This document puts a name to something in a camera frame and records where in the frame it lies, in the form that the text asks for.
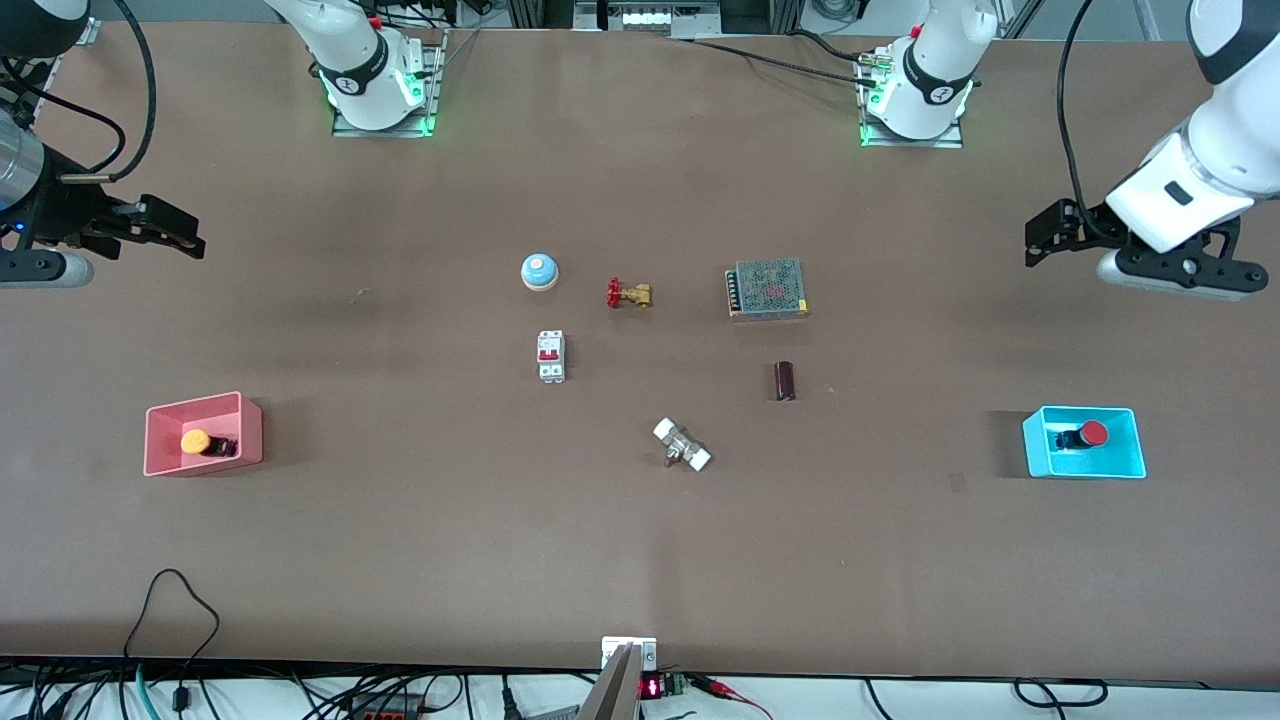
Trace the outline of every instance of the robotic arm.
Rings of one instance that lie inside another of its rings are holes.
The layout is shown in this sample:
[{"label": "robotic arm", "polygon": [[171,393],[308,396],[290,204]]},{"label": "robotic arm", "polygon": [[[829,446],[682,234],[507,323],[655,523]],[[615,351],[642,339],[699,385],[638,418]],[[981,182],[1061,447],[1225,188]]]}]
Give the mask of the robotic arm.
[{"label": "robotic arm", "polygon": [[[1194,0],[1187,26],[1213,96],[1103,205],[1060,200],[1029,222],[1027,266],[1064,250],[1108,247],[1098,277],[1112,284],[1222,300],[1267,286],[1265,268],[1233,254],[1240,214],[1280,196],[1280,3]],[[1221,250],[1207,252],[1219,238]]]},{"label": "robotic arm", "polygon": [[872,72],[879,92],[867,113],[910,140],[938,137],[964,111],[973,73],[996,37],[992,0],[931,0],[924,23],[876,51],[891,59]]},{"label": "robotic arm", "polygon": [[[421,41],[375,31],[347,0],[266,3],[306,41],[329,101],[352,126],[392,127],[426,101]],[[0,56],[56,56],[76,44],[87,19],[88,0],[4,0]],[[12,250],[0,249],[0,288],[81,287],[93,278],[83,255],[36,243],[116,260],[120,241],[154,242],[204,258],[195,217],[152,195],[137,202],[110,197],[102,183],[111,179],[45,146],[0,105],[0,237],[18,233]]]}]

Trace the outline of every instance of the black plug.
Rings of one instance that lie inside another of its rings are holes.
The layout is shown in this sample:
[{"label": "black plug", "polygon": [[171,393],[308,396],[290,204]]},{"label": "black plug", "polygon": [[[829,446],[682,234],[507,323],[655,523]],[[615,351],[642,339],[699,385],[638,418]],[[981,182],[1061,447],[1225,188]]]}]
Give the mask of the black plug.
[{"label": "black plug", "polygon": [[689,680],[689,687],[703,691],[709,696],[714,696],[716,691],[712,689],[712,680],[701,673],[685,673],[685,679]]},{"label": "black plug", "polygon": [[182,712],[191,707],[191,691],[178,685],[178,689],[173,691],[173,711]]},{"label": "black plug", "polygon": [[525,720],[516,707],[516,696],[511,692],[506,675],[502,676],[502,720]]}]

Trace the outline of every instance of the white bracket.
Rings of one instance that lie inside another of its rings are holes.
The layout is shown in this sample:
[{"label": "white bracket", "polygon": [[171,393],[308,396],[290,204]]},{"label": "white bracket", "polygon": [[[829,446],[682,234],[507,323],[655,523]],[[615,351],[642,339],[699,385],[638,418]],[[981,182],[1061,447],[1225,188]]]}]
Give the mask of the white bracket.
[{"label": "white bracket", "polygon": [[625,635],[605,635],[600,639],[600,667],[609,664],[613,651],[620,644],[637,644],[643,651],[644,671],[650,673],[658,669],[658,641],[655,638],[631,638]]}]

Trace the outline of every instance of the brown table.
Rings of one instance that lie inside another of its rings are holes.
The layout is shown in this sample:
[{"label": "brown table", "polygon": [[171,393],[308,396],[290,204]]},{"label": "brown table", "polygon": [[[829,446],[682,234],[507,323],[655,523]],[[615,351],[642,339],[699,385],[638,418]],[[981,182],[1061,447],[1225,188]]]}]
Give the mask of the brown table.
[{"label": "brown table", "polygon": [[[433,140],[337,141],[287,27],[147,32],[159,124],[116,190],[198,215],[209,256],[131,246],[84,290],[3,295],[0,652],[118,652],[173,565],[220,656],[590,666],[652,633],[721,671],[1280,679],[1280,288],[1023,268],[1069,188],[1057,45],[993,46],[966,149],[928,151],[860,149],[840,83],[568,32],[477,38]],[[132,129],[141,77],[115,26],[56,88]],[[1093,201],[1207,95],[1180,45],[1085,45],[1071,77]],[[1280,269],[1277,222],[1251,213],[1242,256]],[[532,251],[552,292],[520,283]],[[730,324],[722,272],[792,255],[812,316]],[[654,307],[608,310],[611,275]],[[547,328],[563,386],[535,378]],[[147,406],[229,389],[268,461],[143,479]],[[1027,478],[1043,404],[1133,407],[1149,477]],[[662,468],[664,415],[707,471]],[[175,584],[152,610],[138,652],[207,632]]]}]

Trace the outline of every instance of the red wire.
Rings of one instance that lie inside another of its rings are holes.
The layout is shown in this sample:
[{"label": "red wire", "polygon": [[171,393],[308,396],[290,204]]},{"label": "red wire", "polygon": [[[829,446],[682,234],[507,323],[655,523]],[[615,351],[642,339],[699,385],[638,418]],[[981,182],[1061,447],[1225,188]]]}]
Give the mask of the red wire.
[{"label": "red wire", "polygon": [[762,706],[760,703],[755,702],[754,700],[746,700],[742,696],[732,697],[730,700],[741,702],[744,705],[750,705],[751,707],[754,707],[754,708],[759,710],[760,712],[763,712],[765,717],[768,717],[769,720],[773,720],[773,714],[769,712],[768,710],[765,710],[764,706]]}]

